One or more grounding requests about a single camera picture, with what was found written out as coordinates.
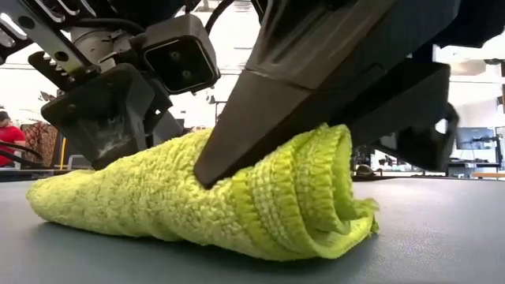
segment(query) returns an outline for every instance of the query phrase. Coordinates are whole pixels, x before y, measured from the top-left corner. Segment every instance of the green towel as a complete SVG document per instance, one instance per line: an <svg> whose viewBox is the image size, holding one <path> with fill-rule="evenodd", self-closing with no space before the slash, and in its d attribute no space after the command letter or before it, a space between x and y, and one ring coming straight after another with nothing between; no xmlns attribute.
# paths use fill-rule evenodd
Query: green towel
<svg viewBox="0 0 505 284"><path fill-rule="evenodd" d="M355 200L350 133L323 125L204 189L193 165L210 130L119 159L100 171L37 181L42 219L101 234L187 240L266 260L340 257L377 230L373 200Z"/></svg>

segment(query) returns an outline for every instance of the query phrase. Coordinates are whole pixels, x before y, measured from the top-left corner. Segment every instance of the table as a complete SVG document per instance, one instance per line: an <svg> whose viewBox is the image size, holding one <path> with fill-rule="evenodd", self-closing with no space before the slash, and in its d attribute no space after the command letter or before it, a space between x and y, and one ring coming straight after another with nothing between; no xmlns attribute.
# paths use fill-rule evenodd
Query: table
<svg viewBox="0 0 505 284"><path fill-rule="evenodd" d="M446 177L454 177L463 174L464 178L472 178L472 174L484 168L494 168L496 172L500 168L499 163L468 163L468 162L450 162L445 171Z"/></svg>
<svg viewBox="0 0 505 284"><path fill-rule="evenodd" d="M380 235L339 260L274 263L220 248L45 223L29 181L0 184L0 282L9 284L496 284L505 267L505 184L399 178L355 184L381 204Z"/></svg>

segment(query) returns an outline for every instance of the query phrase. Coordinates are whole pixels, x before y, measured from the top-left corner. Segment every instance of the towel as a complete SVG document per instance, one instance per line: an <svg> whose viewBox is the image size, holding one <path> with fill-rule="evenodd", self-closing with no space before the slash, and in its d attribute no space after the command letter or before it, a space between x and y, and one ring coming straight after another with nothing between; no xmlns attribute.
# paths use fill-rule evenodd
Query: towel
<svg viewBox="0 0 505 284"><path fill-rule="evenodd" d="M210 132L169 140L104 170L36 181L28 201L42 219L65 226L277 261L335 259L377 231L376 203L353 197L347 127L297 135L206 190L193 165Z"/></svg>

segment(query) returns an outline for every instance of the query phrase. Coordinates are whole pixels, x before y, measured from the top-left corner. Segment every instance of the person in red shirt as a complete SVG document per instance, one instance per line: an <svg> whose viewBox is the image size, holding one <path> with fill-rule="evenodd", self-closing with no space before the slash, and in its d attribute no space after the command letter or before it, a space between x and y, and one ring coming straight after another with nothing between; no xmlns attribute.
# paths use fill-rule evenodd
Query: person in red shirt
<svg viewBox="0 0 505 284"><path fill-rule="evenodd" d="M0 141L26 147L24 133L12 124L9 114L7 114L6 111L0 111ZM0 150L11 154L14 154L16 151L13 148L2 145L0 145ZM3 155L0 155L0 167L8 166L13 166L13 161Z"/></svg>

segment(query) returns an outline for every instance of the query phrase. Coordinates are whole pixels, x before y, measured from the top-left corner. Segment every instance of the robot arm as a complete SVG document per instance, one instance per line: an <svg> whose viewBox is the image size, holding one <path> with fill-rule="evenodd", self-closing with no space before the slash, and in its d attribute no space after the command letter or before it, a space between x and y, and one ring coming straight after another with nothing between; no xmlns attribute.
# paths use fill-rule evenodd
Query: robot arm
<svg viewBox="0 0 505 284"><path fill-rule="evenodd" d="M174 18L198 2L149 2L0 0L28 35L21 46L32 39L54 60L29 58L65 93L43 116L96 169L182 135L169 95L219 79L208 32L232 1L207 30L191 14ZM505 25L503 0L252 3L260 34L195 165L209 188L322 123L348 125L355 146L441 170L458 116L447 103L450 68L433 61L433 47L479 47ZM446 133L435 131L441 119Z"/></svg>

